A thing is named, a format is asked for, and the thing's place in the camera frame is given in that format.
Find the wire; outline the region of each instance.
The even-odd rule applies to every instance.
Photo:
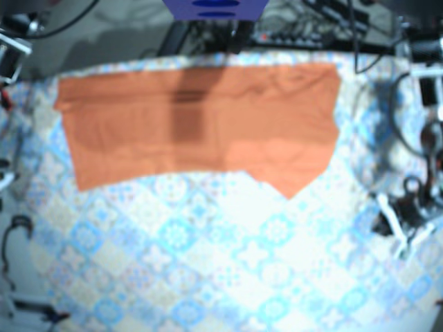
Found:
[[[394,41],[390,46],[386,47],[385,51],[380,53],[375,60],[366,66],[365,68],[359,69],[359,55],[360,55],[360,46],[359,41],[357,39],[357,30],[355,26],[355,12],[354,12],[354,3],[352,0],[347,0],[347,7],[349,10],[350,23],[351,23],[351,31],[352,31],[352,43],[354,44],[354,72],[356,74],[362,74],[370,69],[372,69],[376,64],[380,62],[380,60],[388,54],[388,52],[394,48],[397,44],[403,42],[405,37],[402,37],[396,41]]]
[[[395,109],[397,107],[397,89],[399,88],[400,83],[409,76],[409,73],[401,74],[395,81],[392,83],[389,92],[389,109],[388,109],[388,117],[389,124],[391,126],[392,131],[396,135],[396,137],[400,140],[403,146],[414,156],[425,158],[423,152],[415,150],[408,141],[404,138],[401,133],[400,128],[397,126],[397,122],[395,121]]]
[[[0,33],[11,38],[21,38],[21,39],[46,39],[55,35],[58,35],[59,33],[62,33],[66,29],[69,29],[71,26],[79,22],[83,17],[88,15],[100,2],[100,0],[93,0],[76,18],[72,19],[70,22],[66,23],[63,26],[60,26],[59,28],[55,29],[54,31],[50,31],[49,33],[44,33],[43,35],[22,35],[19,33],[12,33],[10,31],[6,31],[1,29]]]

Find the blue floral pattern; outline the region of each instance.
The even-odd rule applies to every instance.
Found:
[[[410,261],[393,261],[390,240],[370,231],[378,209],[366,195],[423,172],[419,160],[398,149],[390,157],[402,162],[402,171],[386,171],[375,153],[392,135],[383,125],[383,93],[376,98],[383,89],[372,82],[392,81],[408,70],[406,62],[384,58],[378,70],[357,78],[350,55],[242,53],[126,62],[64,76],[307,61],[337,65],[341,134],[326,172],[289,200],[245,172],[145,176],[79,193],[60,115],[36,132],[16,121],[0,151],[13,156],[26,133],[24,181],[14,191],[24,193],[19,203],[35,222],[32,256],[46,293],[72,314],[62,331],[317,332],[432,309],[443,296],[443,231]],[[53,112],[58,79],[9,87],[15,111],[34,89],[44,99],[38,111]],[[362,84],[369,88],[351,110]],[[405,82],[401,89],[413,87]],[[415,101],[405,91],[398,97],[401,122]],[[420,121],[408,127],[412,140]]]

